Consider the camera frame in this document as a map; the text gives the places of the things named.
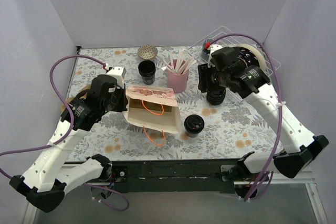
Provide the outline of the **brown paper gift bag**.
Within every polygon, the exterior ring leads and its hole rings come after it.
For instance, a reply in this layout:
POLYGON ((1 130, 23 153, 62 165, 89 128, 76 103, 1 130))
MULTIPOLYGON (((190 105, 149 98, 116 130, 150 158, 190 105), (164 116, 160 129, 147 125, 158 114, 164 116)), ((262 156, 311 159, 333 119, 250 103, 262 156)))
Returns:
POLYGON ((126 121, 142 128, 154 145, 164 146, 167 133, 179 132, 181 116, 173 89, 133 85, 126 88, 125 95, 128 100, 127 110, 123 113, 126 121), (161 132, 163 142, 155 142, 148 129, 161 132))

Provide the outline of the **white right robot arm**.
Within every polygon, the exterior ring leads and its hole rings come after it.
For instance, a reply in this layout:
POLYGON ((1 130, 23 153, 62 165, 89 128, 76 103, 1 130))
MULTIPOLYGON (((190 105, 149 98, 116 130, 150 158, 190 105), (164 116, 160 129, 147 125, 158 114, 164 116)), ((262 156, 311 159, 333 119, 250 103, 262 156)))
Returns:
POLYGON ((205 64, 198 66, 198 89, 207 94, 209 103, 218 98, 220 91, 229 89, 250 104, 282 143, 277 154, 247 154, 233 168, 242 180, 251 180, 264 168, 294 178, 310 164, 329 144, 323 135, 314 135, 280 102, 266 75, 266 61, 261 52, 248 44, 222 47, 207 44, 209 55, 205 64))

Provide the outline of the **black plastic cup lid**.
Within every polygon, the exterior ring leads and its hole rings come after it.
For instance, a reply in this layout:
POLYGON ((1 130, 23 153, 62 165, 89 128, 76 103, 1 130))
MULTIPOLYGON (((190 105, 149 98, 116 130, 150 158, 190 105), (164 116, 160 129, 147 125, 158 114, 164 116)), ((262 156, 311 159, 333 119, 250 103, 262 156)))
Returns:
POLYGON ((189 115, 184 121, 184 127, 189 128, 203 128, 204 129, 205 123, 201 116, 197 114, 189 115))

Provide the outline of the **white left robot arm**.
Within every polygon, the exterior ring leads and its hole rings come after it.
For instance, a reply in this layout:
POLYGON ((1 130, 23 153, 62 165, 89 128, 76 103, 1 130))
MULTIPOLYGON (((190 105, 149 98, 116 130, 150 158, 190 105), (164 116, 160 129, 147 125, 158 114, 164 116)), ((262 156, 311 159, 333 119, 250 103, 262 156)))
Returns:
POLYGON ((74 147, 89 133, 94 124, 110 111, 124 112, 124 77, 120 74, 100 74, 87 90, 79 92, 61 114, 48 147, 22 175, 13 176, 9 184, 28 202, 48 213, 57 208, 65 195, 78 186, 97 179, 111 179, 110 160, 96 154, 75 168, 65 171, 62 166, 74 147))

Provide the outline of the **dark translucent printed cup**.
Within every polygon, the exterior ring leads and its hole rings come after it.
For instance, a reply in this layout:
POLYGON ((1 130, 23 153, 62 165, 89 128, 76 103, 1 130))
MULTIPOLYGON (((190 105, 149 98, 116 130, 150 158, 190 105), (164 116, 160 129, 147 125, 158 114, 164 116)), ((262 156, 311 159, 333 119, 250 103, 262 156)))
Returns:
POLYGON ((197 137, 200 132, 203 130, 203 128, 199 127, 199 128, 189 128, 189 127, 186 127, 185 128, 185 133, 188 137, 191 137, 191 138, 195 138, 197 137))

